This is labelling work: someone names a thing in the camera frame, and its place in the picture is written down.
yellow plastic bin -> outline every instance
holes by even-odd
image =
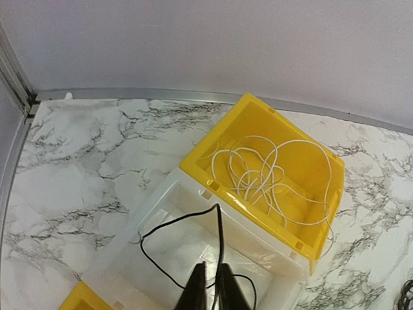
[[[228,153],[217,157],[215,164],[217,179],[212,177],[211,157],[218,150],[231,149],[235,143],[239,143],[243,147],[256,149],[262,154],[268,154],[271,151],[268,142],[260,139],[245,139],[246,136],[263,136],[276,145],[289,140],[307,140],[323,148],[332,169],[327,196],[330,224],[337,213],[343,193],[344,163],[273,108],[253,95],[246,94],[179,166],[181,170],[210,189],[241,214],[305,257],[310,263],[310,274],[312,274],[329,233],[326,222],[310,226],[289,223],[287,228],[284,228],[284,219],[279,214],[270,212],[267,215],[268,205],[264,201],[261,201],[261,204],[259,202],[252,205],[239,197],[235,191],[229,189],[232,182],[228,173]],[[262,162],[257,162],[255,168],[258,169],[261,165]],[[283,150],[279,151],[277,165],[283,167],[285,171],[282,183],[291,186],[308,199],[323,200],[329,169],[319,148],[306,143],[286,145]],[[285,215],[297,222],[314,223],[325,217],[325,210],[320,204],[302,200],[287,189],[276,191],[276,194]]]

cable bundle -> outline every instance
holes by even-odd
[[[235,147],[237,143],[245,139],[265,140],[272,146],[272,150],[266,156],[263,156],[257,150],[250,148],[250,147]],[[285,145],[289,145],[292,143],[306,143],[309,145],[313,145],[317,147],[324,155],[327,165],[328,165],[328,182],[327,182],[327,186],[325,189],[323,201],[316,201],[316,200],[308,199],[300,195],[298,192],[296,192],[293,188],[291,188],[287,184],[280,183],[280,181],[283,179],[285,175],[285,172],[282,167],[277,165],[278,152],[279,152],[279,149],[282,149]],[[242,156],[242,153],[244,152],[251,152],[255,154],[255,156],[257,156],[257,158],[262,163],[261,169],[259,170],[250,169],[250,167],[248,166],[247,160],[245,160],[244,157]],[[332,232],[332,242],[327,252],[324,255],[326,255],[329,252],[334,242],[334,232],[331,228],[330,223],[328,222],[328,216],[330,214],[330,207],[328,206],[328,203],[327,203],[328,190],[330,188],[330,183],[332,179],[332,169],[331,169],[330,160],[322,147],[320,147],[317,143],[314,143],[308,140],[302,140],[302,139],[290,140],[290,141],[284,142],[277,146],[275,145],[274,142],[262,136],[245,136],[244,138],[236,141],[229,150],[228,149],[215,150],[213,154],[205,158],[202,158],[202,159],[206,159],[212,156],[212,160],[211,160],[212,176],[217,181],[219,180],[217,179],[216,169],[215,169],[216,158],[220,154],[225,154],[225,153],[229,154],[228,172],[232,180],[232,184],[233,184],[233,187],[230,187],[229,189],[236,191],[239,197],[244,198],[246,201],[250,202],[252,205],[255,205],[262,197],[264,197],[265,202],[268,205],[267,215],[269,215],[271,211],[278,213],[284,219],[285,228],[287,228],[288,222],[298,224],[298,225],[304,225],[304,226],[314,226],[314,225],[318,225],[320,223],[326,222],[328,225],[328,228]],[[235,173],[235,170],[233,167],[234,156],[237,157],[239,160],[241,160],[245,168],[245,171],[244,173],[242,173],[242,175],[238,175],[237,173]],[[278,179],[276,179],[275,170],[279,170],[281,172],[281,177]],[[276,197],[276,192],[275,192],[276,187],[285,187],[291,192],[293,192],[295,195],[297,195],[298,197],[300,197],[301,199],[307,202],[323,205],[324,206],[324,218],[316,222],[312,222],[312,223],[303,223],[303,222],[295,221],[292,218],[285,216],[282,208],[279,206],[277,202],[277,197]]]

floor trim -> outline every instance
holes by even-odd
[[[168,100],[186,100],[186,101],[207,101],[216,103],[231,103],[235,104],[241,97],[237,94],[223,94],[215,92],[193,92],[189,90],[172,90],[162,88],[86,88],[86,89],[67,89],[67,90],[50,90],[40,91],[36,100],[57,100],[64,99],[66,94],[71,92],[74,99],[106,99],[106,98],[122,98],[122,99],[168,99]],[[353,121],[376,127],[382,127],[398,132],[413,135],[413,128],[402,127],[399,125],[379,121],[377,119],[366,118],[351,114],[332,110],[329,108],[320,108],[312,105],[304,105],[302,103],[276,100],[271,98],[259,97],[265,103],[278,110],[287,110],[292,112],[302,112],[307,114],[317,114],[322,116],[330,116],[332,118]]]

marble floor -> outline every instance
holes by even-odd
[[[57,309],[128,214],[230,108],[143,99],[43,102],[6,215],[1,309]],[[336,242],[297,308],[393,309],[413,278],[413,136],[281,113],[346,165]]]

white wall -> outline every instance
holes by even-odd
[[[0,0],[33,86],[251,92],[413,128],[413,1]]]
[[[13,101],[8,91],[3,81],[0,80],[0,214],[2,214],[3,208],[5,207],[2,204],[5,196],[8,196],[8,190],[3,190],[6,186],[3,184],[3,178],[6,172],[14,172],[15,167],[9,166],[13,165],[9,157],[15,143],[17,132],[24,120],[23,113],[15,106],[16,102]]]

